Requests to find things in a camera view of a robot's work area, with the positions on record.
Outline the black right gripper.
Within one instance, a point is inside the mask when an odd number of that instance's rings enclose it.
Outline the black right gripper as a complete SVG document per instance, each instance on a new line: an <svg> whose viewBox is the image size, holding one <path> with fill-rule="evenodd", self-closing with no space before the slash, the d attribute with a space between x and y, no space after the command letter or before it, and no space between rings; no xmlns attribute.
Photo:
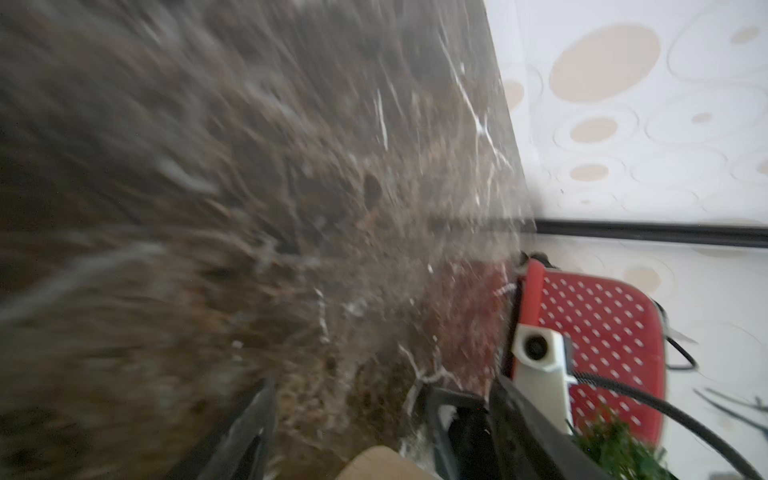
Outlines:
<svg viewBox="0 0 768 480"><path fill-rule="evenodd" d="M441 479L500 479L485 399L469 392L430 388L425 414Z"/></svg>

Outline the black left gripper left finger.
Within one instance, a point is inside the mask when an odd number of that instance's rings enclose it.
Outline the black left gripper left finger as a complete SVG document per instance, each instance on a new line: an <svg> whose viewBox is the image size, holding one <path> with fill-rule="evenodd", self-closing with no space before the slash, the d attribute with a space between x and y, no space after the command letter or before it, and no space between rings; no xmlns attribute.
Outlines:
<svg viewBox="0 0 768 480"><path fill-rule="evenodd" d="M275 434L275 382L260 380L165 477L262 479Z"/></svg>

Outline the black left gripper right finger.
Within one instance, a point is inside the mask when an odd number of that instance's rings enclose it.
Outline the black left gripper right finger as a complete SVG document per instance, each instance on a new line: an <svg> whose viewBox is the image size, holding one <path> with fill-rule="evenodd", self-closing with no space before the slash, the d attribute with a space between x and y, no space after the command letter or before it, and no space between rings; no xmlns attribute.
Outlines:
<svg viewBox="0 0 768 480"><path fill-rule="evenodd" d="M508 378L494 380L488 409L502 479L599 480L609 477Z"/></svg>

